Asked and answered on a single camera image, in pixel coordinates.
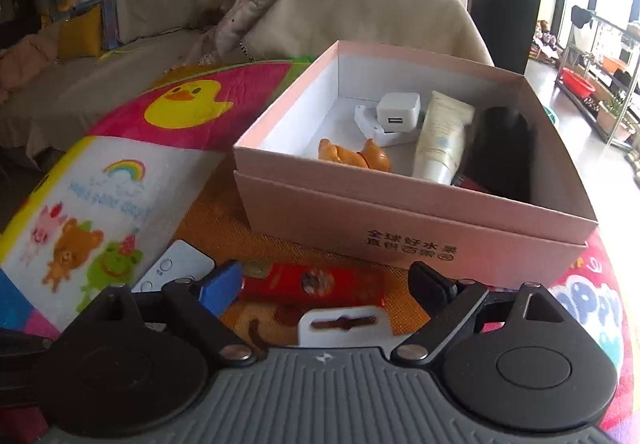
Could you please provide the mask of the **brown wooden bear figurine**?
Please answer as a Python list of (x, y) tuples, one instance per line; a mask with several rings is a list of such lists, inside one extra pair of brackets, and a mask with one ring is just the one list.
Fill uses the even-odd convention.
[(372, 139), (368, 139), (359, 152), (334, 144), (329, 139), (321, 139), (318, 145), (318, 158), (336, 164), (376, 171), (392, 170), (390, 157)]

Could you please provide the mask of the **red wooden cylinder toy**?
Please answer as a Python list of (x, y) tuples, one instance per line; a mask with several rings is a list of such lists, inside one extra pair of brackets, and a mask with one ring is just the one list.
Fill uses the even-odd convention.
[(375, 271), (319, 265), (243, 263), (240, 299), (307, 309), (384, 305), (384, 279)]

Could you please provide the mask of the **pink cardboard box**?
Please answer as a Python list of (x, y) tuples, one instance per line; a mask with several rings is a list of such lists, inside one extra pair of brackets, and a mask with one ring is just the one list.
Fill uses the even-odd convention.
[[(430, 143), (382, 145), (390, 171), (324, 161), (322, 141), (357, 153), (358, 113), (390, 92), (437, 96), (477, 113), (504, 108), (525, 121), (526, 145), (502, 143), (480, 175), (455, 186), (445, 158), (473, 129), (440, 128)], [(235, 143), (235, 181), (250, 227), (376, 263), (425, 261), (449, 277), (500, 287), (556, 282), (586, 249), (598, 220), (565, 146), (526, 79), (426, 51), (338, 41)]]

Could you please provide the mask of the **beige covered sofa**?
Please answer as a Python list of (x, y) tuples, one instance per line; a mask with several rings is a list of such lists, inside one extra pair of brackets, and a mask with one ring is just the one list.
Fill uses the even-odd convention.
[(101, 0), (1, 52), (1, 145), (64, 152), (171, 63), (318, 56), (337, 40), (489, 63), (469, 0)]

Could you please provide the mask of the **white charger adapter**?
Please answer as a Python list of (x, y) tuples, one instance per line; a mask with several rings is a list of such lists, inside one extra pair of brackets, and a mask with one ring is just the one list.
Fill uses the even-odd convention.
[(376, 105), (376, 118), (386, 131), (407, 132), (416, 128), (421, 112), (417, 92), (387, 92)]

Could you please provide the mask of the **cream lotion tube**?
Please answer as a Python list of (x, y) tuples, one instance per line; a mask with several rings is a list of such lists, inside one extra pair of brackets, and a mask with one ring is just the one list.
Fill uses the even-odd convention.
[(472, 105), (432, 92), (414, 152), (413, 178), (451, 184), (465, 150), (466, 128), (474, 115)]

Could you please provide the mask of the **white cable retail box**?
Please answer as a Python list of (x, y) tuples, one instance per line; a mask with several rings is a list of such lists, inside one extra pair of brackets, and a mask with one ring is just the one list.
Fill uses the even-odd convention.
[(297, 325), (301, 348), (381, 348), (388, 353), (399, 341), (387, 313), (378, 307), (315, 309)]

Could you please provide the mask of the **black round object in box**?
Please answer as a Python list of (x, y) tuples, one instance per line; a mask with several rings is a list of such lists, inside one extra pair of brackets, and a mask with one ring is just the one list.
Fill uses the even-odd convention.
[(462, 162), (452, 184), (528, 203), (536, 131), (525, 117), (514, 108), (485, 108), (465, 135)]

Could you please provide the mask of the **white plastic holder in box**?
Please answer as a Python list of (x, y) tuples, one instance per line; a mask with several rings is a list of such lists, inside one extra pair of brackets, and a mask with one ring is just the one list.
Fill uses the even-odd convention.
[(416, 128), (407, 132), (386, 131), (376, 118), (375, 108), (367, 108), (364, 105), (357, 105), (354, 111), (354, 120), (366, 139), (372, 139), (379, 147), (390, 147), (414, 143), (418, 140), (420, 130), (425, 117), (425, 112), (421, 111), (418, 116)]

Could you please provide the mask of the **metal balcony shelf rack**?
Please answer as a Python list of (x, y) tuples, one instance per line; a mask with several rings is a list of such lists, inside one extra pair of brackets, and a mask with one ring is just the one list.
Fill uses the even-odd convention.
[(555, 86), (607, 145), (639, 147), (639, 23), (620, 27), (573, 7)]

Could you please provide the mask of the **colourful cartoon play mat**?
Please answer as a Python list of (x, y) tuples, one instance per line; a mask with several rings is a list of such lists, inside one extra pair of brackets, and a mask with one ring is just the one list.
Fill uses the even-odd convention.
[[(597, 229), (552, 285), (474, 279), (457, 297), (468, 316), (431, 321), (409, 293), (413, 262), (250, 227), (234, 145), (312, 63), (198, 68), (157, 85), (44, 177), (1, 234), (2, 440), (637, 442), (638, 360)], [(399, 341), (388, 353), (301, 348), (298, 322), (315, 309), (239, 295), (217, 317), (191, 279), (134, 293), (176, 239), (217, 265), (378, 272)]]

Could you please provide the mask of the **yellow bag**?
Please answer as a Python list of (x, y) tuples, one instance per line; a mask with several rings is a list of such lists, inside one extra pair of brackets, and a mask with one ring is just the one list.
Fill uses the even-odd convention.
[(97, 58), (102, 51), (102, 11), (94, 6), (65, 21), (58, 31), (58, 60)]

